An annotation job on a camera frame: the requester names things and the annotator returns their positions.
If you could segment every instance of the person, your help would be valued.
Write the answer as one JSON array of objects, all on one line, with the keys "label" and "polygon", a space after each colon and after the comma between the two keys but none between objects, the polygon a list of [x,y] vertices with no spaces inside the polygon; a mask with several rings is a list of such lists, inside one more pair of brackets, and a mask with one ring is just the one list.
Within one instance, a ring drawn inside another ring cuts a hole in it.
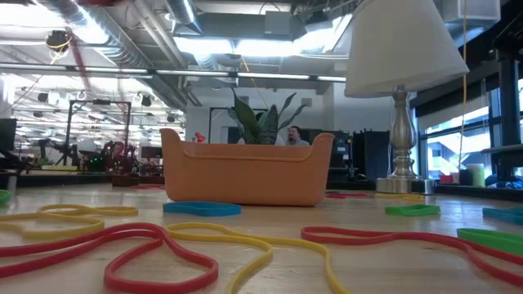
[{"label": "person", "polygon": [[309,146],[309,142],[300,138],[302,129],[297,126],[292,126],[287,130],[287,146]]}]

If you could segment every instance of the table surface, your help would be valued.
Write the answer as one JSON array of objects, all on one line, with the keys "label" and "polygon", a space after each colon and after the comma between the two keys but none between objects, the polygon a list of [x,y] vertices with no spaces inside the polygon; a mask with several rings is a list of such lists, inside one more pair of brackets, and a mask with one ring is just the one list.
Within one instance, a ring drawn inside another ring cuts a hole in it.
[{"label": "table surface", "polygon": [[[387,216],[385,206],[412,205],[404,200],[373,198],[326,198],[317,207],[243,207],[238,216],[205,218],[183,214],[163,215],[167,201],[163,190],[131,190],[111,185],[75,185],[19,189],[1,214],[35,212],[47,204],[89,206],[134,206],[135,217],[105,217],[107,226],[134,221],[169,225],[186,221],[213,222],[250,234],[300,238],[300,228],[329,225],[348,229],[417,231],[456,235],[457,228],[497,229],[523,234],[523,227],[484,220],[483,207],[514,207],[518,203],[478,198],[431,196],[427,204],[441,207],[439,216]],[[33,229],[64,229],[74,225],[50,220],[21,221]],[[205,230],[188,230],[204,232]],[[0,232],[0,246],[28,243],[18,235]],[[12,293],[113,293],[103,286],[105,266],[121,252],[144,240],[126,239],[107,243],[71,261],[27,274],[2,279],[2,294]],[[179,241],[183,247],[216,259],[220,277],[197,293],[223,293],[232,274],[261,251],[233,243]],[[328,245],[333,253],[333,269],[344,286],[355,294],[364,293],[522,293],[523,290],[498,281],[470,264],[453,248],[419,241],[344,247]],[[0,259],[0,265],[28,261],[33,257]],[[523,267],[486,257],[494,264],[523,274]],[[158,282],[178,282],[203,273],[203,269],[174,256],[165,246],[146,253],[118,271],[125,278]],[[272,262],[257,271],[239,293],[330,293],[324,277],[323,257],[306,249],[275,247]]]}]

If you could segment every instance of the yellow cable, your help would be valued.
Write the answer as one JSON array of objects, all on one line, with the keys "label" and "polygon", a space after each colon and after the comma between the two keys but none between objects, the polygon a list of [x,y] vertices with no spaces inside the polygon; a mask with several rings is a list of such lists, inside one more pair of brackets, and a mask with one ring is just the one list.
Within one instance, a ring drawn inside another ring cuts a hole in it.
[{"label": "yellow cable", "polygon": [[[210,235],[210,234],[188,234],[176,232],[177,229],[214,229],[216,231],[222,232],[223,234]],[[222,225],[209,224],[209,223],[181,223],[175,225],[168,225],[166,227],[167,232],[174,237],[184,240],[191,241],[204,241],[204,242],[228,242],[228,243],[243,243],[247,245],[253,245],[260,247],[266,250],[266,252],[259,256],[256,260],[251,261],[244,265],[243,268],[236,273],[236,275],[231,279],[227,284],[225,294],[234,294],[239,290],[239,285],[257,268],[262,267],[265,263],[270,261],[272,258],[272,247],[269,244],[274,245],[286,245],[294,247],[303,247],[306,249],[311,249],[316,252],[321,253],[325,257],[325,269],[327,275],[327,282],[334,294],[348,294],[350,293],[346,290],[339,280],[336,278],[336,275],[333,272],[331,259],[332,255],[330,250],[318,243],[313,243],[300,239],[293,238],[276,238],[276,237],[265,237],[257,236],[253,234],[243,234],[236,232],[232,229],[228,229]]]},{"label": "yellow cable", "polygon": [[[71,209],[64,212],[49,212],[51,209]],[[96,232],[105,228],[105,222],[94,217],[81,215],[102,216],[136,216],[138,210],[134,207],[87,207],[75,204],[54,204],[40,207],[35,213],[21,213],[0,216],[0,221],[15,221],[29,219],[52,219],[88,224],[75,229],[58,230],[28,230],[23,225],[0,222],[0,230],[17,232],[25,238],[70,238]]]},{"label": "yellow cable", "polygon": [[425,198],[422,195],[418,194],[383,194],[383,193],[375,193],[374,197],[376,198],[387,198],[387,199],[401,199],[406,201],[413,201],[413,202],[425,202]]},{"label": "yellow cable", "polygon": [[[251,71],[248,69],[247,62],[245,62],[245,59],[244,59],[243,56],[242,56],[242,61],[244,62],[245,69],[250,73]],[[265,99],[263,99],[263,95],[262,95],[262,93],[260,92],[260,89],[258,89],[258,86],[256,86],[256,82],[254,82],[254,78],[251,78],[251,81],[253,81],[253,85],[254,85],[254,87],[256,88],[256,91],[258,91],[258,94],[260,94],[260,97],[261,97],[261,99],[263,100],[263,103],[265,104],[265,107],[269,108],[269,105],[267,104],[267,102],[265,101]]]},{"label": "yellow cable", "polygon": [[68,40],[67,42],[65,42],[65,43],[63,43],[63,44],[61,44],[61,45],[56,45],[56,46],[51,46],[51,45],[47,45],[47,44],[46,44],[46,45],[47,45],[47,47],[49,47],[49,48],[53,48],[53,49],[63,48],[63,47],[65,47],[65,46],[69,45],[69,44],[71,43],[72,40],[73,40],[72,38],[69,38],[69,40]]}]

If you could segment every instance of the silver lamp base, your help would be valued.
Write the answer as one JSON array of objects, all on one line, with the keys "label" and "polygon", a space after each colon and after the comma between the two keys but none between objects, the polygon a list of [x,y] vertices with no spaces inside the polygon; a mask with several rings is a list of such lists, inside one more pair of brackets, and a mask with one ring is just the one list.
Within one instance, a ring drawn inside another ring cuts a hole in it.
[{"label": "silver lamp base", "polygon": [[405,87],[398,86],[394,94],[396,116],[391,129],[391,145],[394,147],[394,172],[386,179],[378,179],[376,190],[380,193],[396,194],[433,194],[434,181],[423,180],[414,173],[414,160],[410,158],[410,150],[418,142],[418,133],[410,117],[409,98]]},{"label": "silver lamp base", "polygon": [[392,194],[434,194],[433,180],[410,180],[410,179],[394,179],[382,178],[376,181],[376,191],[379,193]]}]

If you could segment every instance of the orange plastic basket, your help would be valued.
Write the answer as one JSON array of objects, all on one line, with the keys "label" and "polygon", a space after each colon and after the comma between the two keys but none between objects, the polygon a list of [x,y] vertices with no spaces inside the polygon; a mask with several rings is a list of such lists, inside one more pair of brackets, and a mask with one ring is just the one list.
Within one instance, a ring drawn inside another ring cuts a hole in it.
[{"label": "orange plastic basket", "polygon": [[163,175],[175,201],[314,206],[324,198],[334,136],[312,146],[197,144],[162,134]]}]

